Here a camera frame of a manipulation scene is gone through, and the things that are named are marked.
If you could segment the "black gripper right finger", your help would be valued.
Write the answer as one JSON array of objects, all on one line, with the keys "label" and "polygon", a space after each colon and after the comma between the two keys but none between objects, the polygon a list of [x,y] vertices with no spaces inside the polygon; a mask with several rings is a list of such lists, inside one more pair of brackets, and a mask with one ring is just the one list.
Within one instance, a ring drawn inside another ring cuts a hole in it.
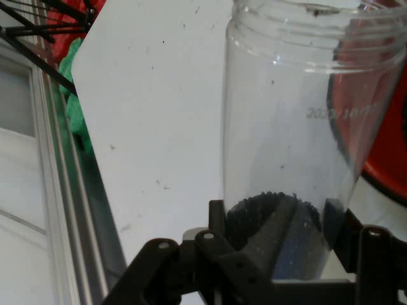
[{"label": "black gripper right finger", "polygon": [[347,273],[352,304],[402,304],[406,293],[406,242],[388,229],[361,224],[337,200],[324,205],[324,237]]}]

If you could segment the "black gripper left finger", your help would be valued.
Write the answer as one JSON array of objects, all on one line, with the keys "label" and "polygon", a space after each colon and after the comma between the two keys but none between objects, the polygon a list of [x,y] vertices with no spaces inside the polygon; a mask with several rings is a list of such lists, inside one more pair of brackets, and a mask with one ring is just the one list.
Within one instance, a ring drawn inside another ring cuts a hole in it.
[{"label": "black gripper left finger", "polygon": [[194,239],[147,242],[104,299],[104,304],[180,304],[197,292],[205,304],[283,304],[276,284],[224,239],[221,200],[209,203],[209,228]]}]

